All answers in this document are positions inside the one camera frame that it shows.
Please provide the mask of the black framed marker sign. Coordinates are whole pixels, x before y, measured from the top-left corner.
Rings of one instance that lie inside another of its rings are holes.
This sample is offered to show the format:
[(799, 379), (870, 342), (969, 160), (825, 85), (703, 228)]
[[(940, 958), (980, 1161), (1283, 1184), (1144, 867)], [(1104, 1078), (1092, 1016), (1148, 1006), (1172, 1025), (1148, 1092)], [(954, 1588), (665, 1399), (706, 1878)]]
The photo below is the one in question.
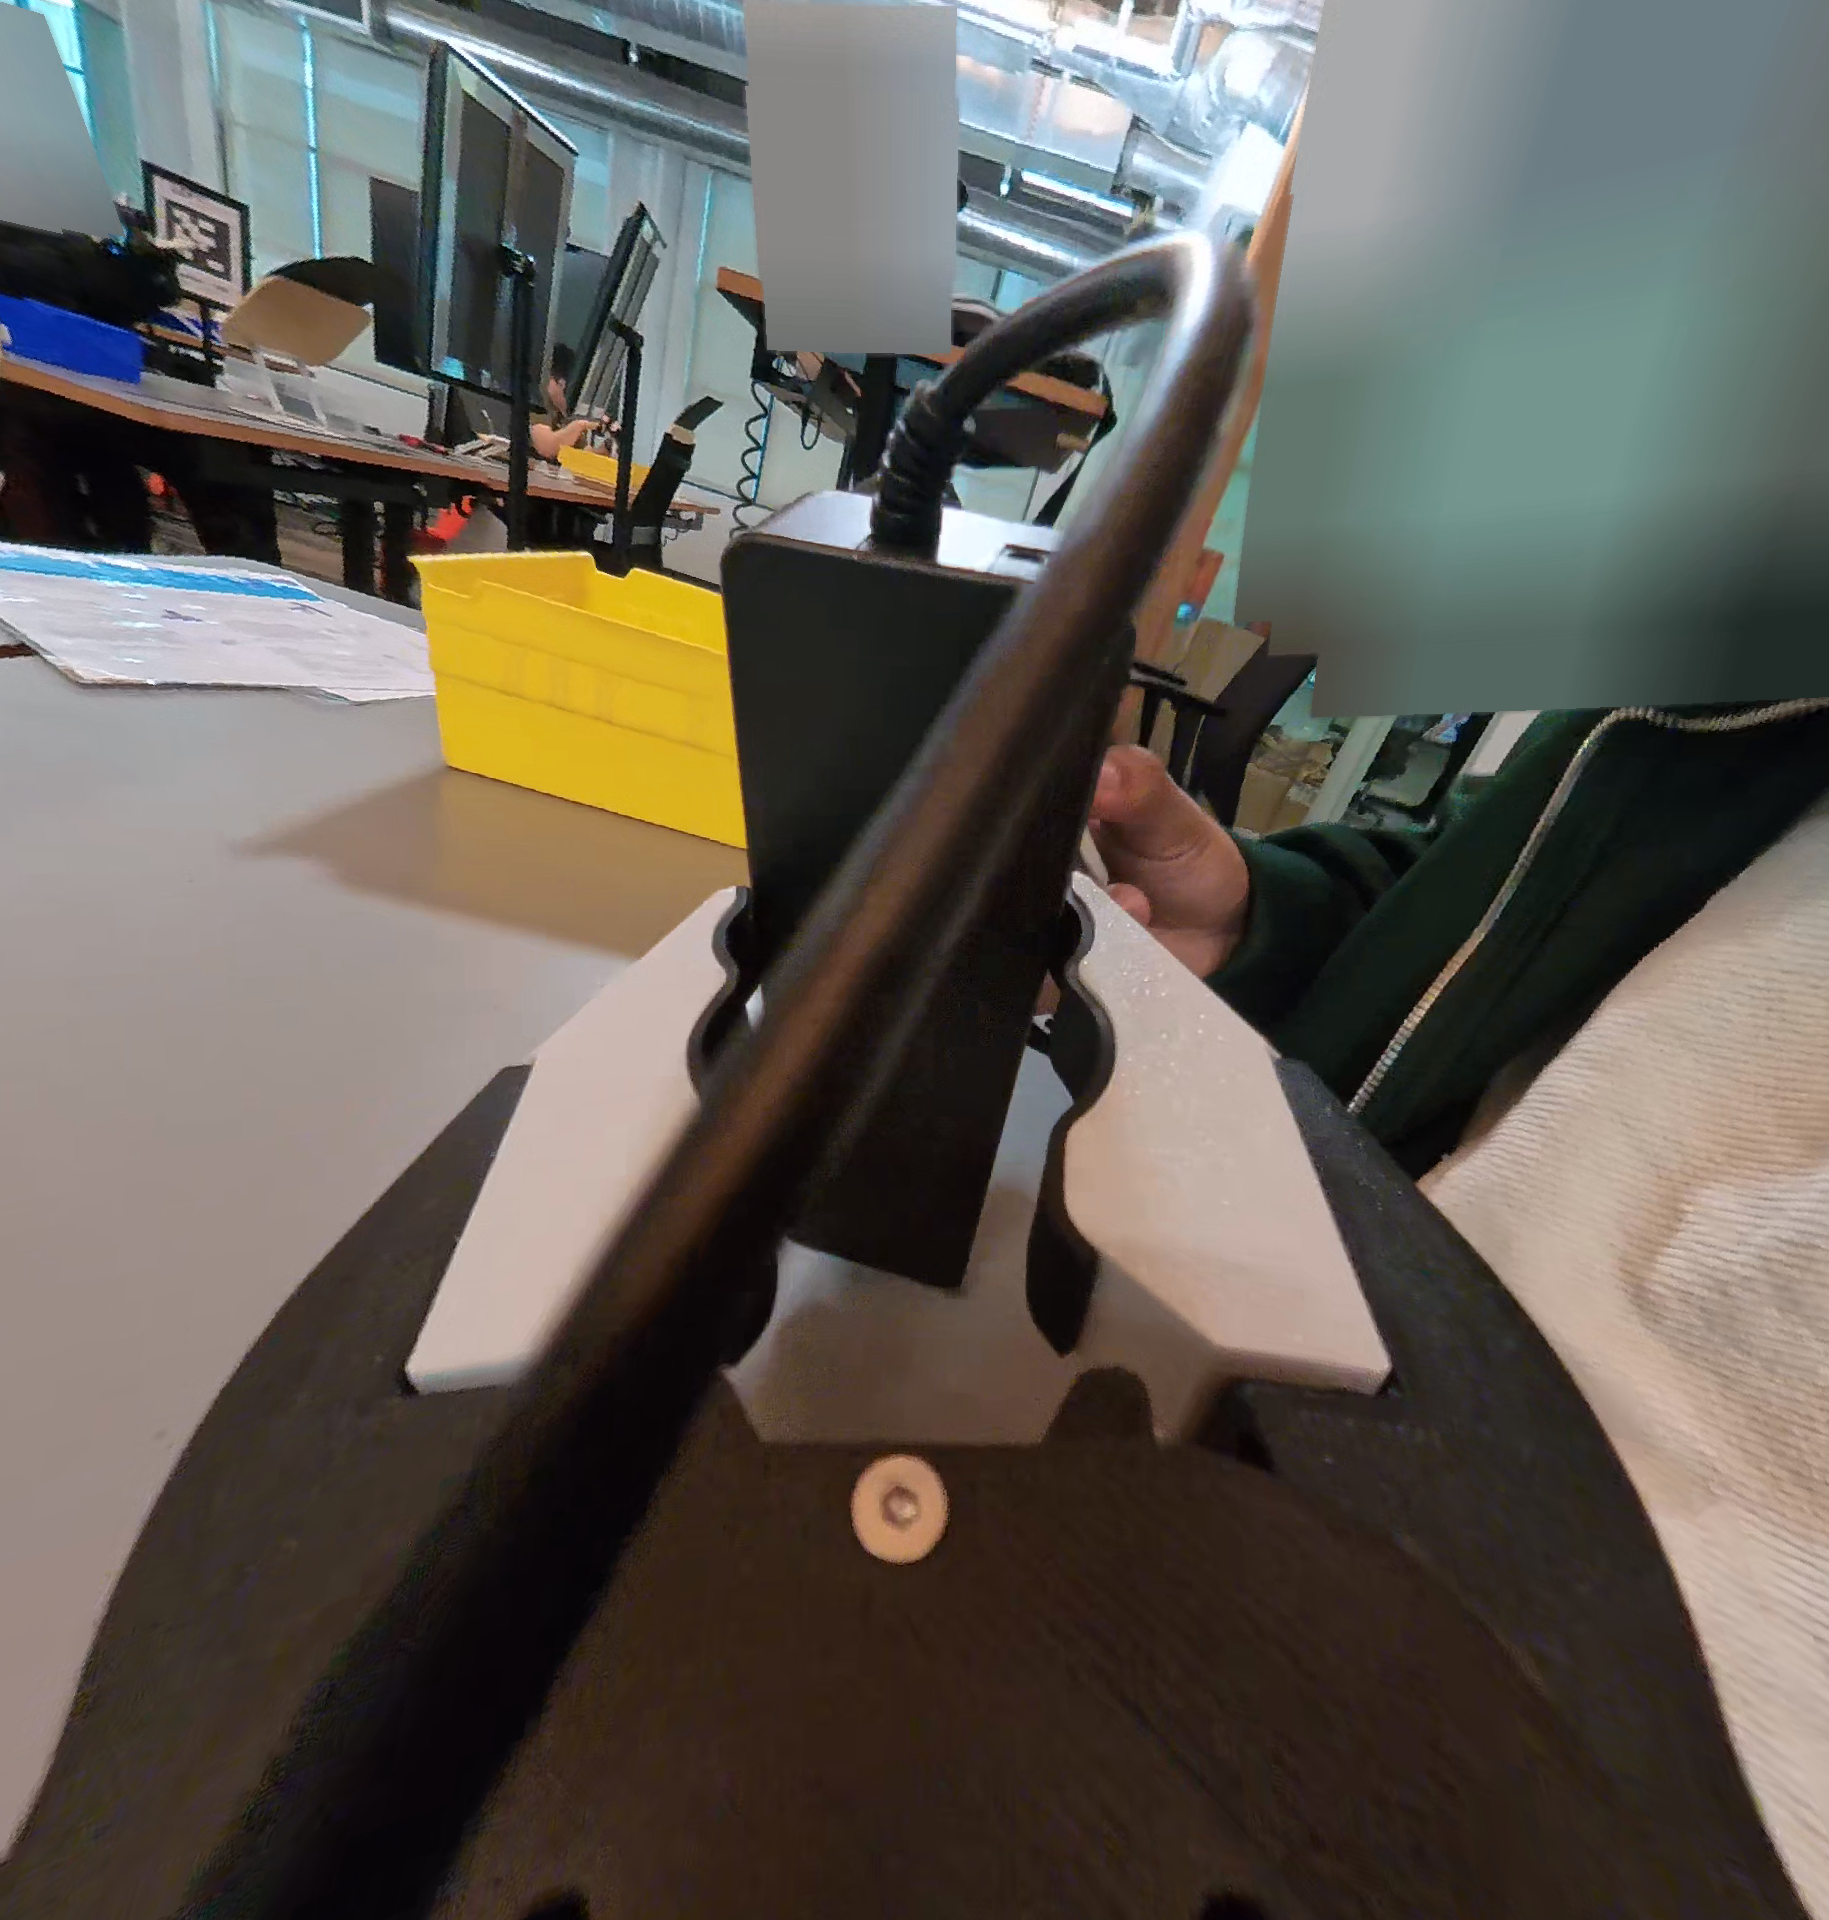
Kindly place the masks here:
[(143, 162), (145, 213), (160, 250), (175, 261), (183, 299), (235, 309), (253, 288), (253, 227), (246, 205)]

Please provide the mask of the green zip jacket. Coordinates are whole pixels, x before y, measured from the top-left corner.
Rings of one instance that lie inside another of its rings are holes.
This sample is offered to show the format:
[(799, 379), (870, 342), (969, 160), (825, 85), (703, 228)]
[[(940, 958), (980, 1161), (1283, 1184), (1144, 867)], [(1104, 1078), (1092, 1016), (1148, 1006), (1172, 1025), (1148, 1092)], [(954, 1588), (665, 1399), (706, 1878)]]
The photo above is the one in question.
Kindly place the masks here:
[(1358, 1074), (1274, 1048), (1422, 1176), (1827, 792), (1829, 700), (1544, 715), (1368, 925), (1423, 939), (1398, 1031)]

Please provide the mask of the printed paper sheets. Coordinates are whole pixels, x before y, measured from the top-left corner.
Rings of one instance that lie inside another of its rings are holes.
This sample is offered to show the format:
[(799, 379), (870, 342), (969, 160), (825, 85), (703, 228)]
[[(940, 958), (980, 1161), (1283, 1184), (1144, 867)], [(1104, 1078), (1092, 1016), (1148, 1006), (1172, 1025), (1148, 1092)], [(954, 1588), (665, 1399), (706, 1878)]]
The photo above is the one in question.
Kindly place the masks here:
[(0, 627), (75, 684), (426, 700), (418, 628), (282, 571), (0, 542)]

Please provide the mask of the long black multiport hub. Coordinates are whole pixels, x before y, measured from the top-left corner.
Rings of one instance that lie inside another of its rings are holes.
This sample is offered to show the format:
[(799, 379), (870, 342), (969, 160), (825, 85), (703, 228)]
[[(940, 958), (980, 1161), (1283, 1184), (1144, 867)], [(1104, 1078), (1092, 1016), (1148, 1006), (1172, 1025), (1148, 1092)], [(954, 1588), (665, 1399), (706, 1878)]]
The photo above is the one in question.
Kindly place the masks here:
[[(729, 949), (762, 985), (886, 802), (1054, 536), (948, 509), (937, 559), (880, 555), (875, 503), (816, 493), (723, 560), (751, 899)], [(1133, 658), (1133, 627), (1073, 672), (1071, 741), (1025, 812), (974, 930), (792, 1242), (911, 1285), (966, 1278), (1037, 996), (1064, 955), (1086, 802)]]

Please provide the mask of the black-framed wooden table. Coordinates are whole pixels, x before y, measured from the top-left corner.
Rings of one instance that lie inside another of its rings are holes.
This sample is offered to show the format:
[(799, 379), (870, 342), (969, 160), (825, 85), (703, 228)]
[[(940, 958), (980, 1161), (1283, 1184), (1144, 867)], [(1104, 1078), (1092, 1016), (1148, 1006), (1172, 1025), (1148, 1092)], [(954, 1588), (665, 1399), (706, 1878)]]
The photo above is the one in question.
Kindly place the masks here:
[[(878, 456), (908, 396), (946, 373), (1003, 314), (985, 301), (954, 299), (953, 344), (942, 355), (901, 355), (886, 360), (884, 380), (865, 355), (818, 351), (776, 353), (769, 344), (760, 281), (717, 268), (717, 292), (753, 328), (751, 384), (820, 437)], [(1084, 454), (1114, 421), (1112, 391), (1092, 355), (1057, 349), (1045, 368), (1009, 379), (972, 417), (969, 469), (1025, 469), (1053, 474)]]

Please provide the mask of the person's right hand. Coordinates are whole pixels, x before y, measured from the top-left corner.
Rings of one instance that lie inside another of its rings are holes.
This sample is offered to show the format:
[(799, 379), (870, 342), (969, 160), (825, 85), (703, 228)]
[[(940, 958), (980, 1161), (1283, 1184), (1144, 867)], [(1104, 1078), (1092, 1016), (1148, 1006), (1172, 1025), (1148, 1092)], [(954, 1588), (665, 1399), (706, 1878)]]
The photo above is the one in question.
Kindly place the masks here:
[(1231, 961), (1250, 921), (1248, 861), (1160, 757), (1108, 746), (1086, 836), (1108, 897), (1196, 978)]

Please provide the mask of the black monitor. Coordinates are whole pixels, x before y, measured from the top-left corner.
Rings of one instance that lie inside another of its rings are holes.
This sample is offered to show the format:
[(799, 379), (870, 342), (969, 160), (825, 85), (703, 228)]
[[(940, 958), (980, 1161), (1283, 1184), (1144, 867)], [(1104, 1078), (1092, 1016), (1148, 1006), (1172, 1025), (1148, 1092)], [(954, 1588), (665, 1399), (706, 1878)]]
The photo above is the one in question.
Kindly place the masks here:
[(412, 347), (422, 373), (543, 403), (577, 146), (449, 40), (431, 53)]
[(590, 295), (565, 394), (577, 418), (616, 418), (629, 391), (629, 341), (641, 338), (646, 299), (666, 252), (660, 225), (644, 203), (624, 216)]

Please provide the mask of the silver ventilation ducts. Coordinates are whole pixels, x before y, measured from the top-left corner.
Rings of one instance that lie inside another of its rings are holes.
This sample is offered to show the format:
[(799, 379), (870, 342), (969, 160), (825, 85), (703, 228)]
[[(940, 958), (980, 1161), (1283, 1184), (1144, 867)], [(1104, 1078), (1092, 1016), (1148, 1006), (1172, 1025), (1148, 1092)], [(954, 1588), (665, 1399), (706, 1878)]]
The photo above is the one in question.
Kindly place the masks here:
[[(1251, 237), (1308, 98), (1322, 4), (958, 4), (963, 257), (1053, 278), (1144, 231)], [(751, 178), (743, 4), (363, 4), (519, 93)]]

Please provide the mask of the wooden beam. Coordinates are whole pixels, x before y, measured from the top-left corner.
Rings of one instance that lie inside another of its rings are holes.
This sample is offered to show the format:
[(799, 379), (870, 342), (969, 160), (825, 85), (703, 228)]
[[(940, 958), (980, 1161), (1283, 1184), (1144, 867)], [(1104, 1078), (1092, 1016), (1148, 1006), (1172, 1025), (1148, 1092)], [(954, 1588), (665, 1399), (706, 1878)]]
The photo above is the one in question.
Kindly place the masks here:
[(1287, 139), (1285, 157), (1271, 187), (1264, 215), (1246, 250), (1246, 268), (1255, 296), (1255, 324), (1248, 344), (1237, 392), (1222, 422), (1216, 454), (1198, 487), (1187, 516), (1169, 542), (1168, 556), (1136, 612), (1135, 654), (1144, 665), (1169, 667), (1175, 658), (1175, 630), (1184, 604), (1194, 604), (1201, 556), (1212, 545), (1216, 514), (1248, 448), (1266, 383), (1267, 349), (1275, 318), (1287, 228), (1294, 207), (1294, 183), (1308, 108), (1300, 108)]

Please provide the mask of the yellow plastic bin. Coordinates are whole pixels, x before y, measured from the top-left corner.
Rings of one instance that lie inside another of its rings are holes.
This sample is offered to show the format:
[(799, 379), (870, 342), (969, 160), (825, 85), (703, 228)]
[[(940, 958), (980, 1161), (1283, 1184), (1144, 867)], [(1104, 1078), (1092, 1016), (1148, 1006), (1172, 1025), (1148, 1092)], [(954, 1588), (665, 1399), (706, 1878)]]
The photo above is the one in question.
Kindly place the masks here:
[(417, 562), (446, 767), (743, 850), (725, 602), (583, 551)]

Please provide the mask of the wooden work table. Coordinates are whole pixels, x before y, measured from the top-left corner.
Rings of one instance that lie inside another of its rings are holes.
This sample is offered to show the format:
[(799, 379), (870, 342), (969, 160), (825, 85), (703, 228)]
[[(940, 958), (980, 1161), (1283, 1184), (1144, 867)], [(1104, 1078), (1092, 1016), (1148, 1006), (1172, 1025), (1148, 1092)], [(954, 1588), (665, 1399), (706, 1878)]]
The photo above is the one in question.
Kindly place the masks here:
[(36, 433), (50, 458), (102, 453), (165, 476), (376, 510), (499, 505), (508, 484), (503, 461), (231, 408), (224, 394), (168, 379), (123, 384), (15, 355), (0, 373), (0, 421)]

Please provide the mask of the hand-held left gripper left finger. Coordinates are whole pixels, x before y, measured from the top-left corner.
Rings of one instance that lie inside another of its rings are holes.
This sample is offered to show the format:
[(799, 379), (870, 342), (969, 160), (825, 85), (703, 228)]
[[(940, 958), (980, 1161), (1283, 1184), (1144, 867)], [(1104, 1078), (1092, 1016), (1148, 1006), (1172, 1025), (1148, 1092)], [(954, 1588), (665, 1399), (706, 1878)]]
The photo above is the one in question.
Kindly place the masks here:
[(404, 1363), (414, 1390), (505, 1386), (567, 1309), (698, 1110), (689, 1045), (731, 985), (718, 891), (535, 1054)]

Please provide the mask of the person's right forearm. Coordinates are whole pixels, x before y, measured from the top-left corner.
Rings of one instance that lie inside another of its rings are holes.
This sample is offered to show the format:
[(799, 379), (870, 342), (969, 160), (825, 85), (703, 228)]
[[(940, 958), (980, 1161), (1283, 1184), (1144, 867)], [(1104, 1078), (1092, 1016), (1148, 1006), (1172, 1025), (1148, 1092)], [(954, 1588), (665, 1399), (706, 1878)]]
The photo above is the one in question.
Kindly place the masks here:
[(1346, 822), (1237, 831), (1248, 905), (1212, 989), (1269, 1045), (1325, 1074), (1360, 1074), (1358, 1059), (1398, 1031), (1423, 949), (1422, 936), (1398, 932), (1386, 952), (1368, 925), (1435, 836)]

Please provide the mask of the small wooden board stand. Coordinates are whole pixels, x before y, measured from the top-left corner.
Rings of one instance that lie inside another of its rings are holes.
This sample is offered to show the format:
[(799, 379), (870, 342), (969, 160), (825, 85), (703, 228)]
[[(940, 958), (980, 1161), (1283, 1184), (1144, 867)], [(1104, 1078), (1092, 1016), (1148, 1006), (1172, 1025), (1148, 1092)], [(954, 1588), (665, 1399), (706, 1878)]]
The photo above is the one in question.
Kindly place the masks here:
[(221, 324), (224, 349), (318, 371), (373, 324), (381, 276), (363, 257), (293, 261), (264, 276)]

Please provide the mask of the blue storage bin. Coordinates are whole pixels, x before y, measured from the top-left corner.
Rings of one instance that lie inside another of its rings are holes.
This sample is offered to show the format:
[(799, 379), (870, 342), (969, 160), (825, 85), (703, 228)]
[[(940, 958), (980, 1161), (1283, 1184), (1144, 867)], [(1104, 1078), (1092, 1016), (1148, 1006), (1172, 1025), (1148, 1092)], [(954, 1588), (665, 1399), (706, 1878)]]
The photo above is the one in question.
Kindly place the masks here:
[(123, 387), (139, 387), (145, 373), (134, 331), (43, 301), (0, 295), (0, 344), (22, 362)]

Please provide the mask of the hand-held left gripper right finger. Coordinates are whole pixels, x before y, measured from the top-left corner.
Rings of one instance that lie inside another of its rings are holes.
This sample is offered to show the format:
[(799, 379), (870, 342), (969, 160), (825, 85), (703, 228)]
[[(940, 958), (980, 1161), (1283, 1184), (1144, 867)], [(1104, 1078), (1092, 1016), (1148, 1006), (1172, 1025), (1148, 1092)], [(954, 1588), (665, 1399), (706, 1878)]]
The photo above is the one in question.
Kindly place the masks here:
[(1393, 1360), (1279, 1054), (1090, 876), (1069, 905), (1049, 1061), (1071, 1102), (1025, 1255), (1037, 1331), (1135, 1374), (1168, 1435), (1236, 1383), (1374, 1399)]

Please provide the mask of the grey desk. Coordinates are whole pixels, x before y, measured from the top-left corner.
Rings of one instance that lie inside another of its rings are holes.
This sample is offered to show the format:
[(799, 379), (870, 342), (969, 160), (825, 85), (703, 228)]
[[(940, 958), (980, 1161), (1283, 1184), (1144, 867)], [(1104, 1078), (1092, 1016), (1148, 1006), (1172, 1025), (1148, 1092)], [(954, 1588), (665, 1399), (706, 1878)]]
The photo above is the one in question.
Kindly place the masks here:
[(0, 657), (0, 1855), (139, 1529), (317, 1263), (740, 856), (433, 707)]

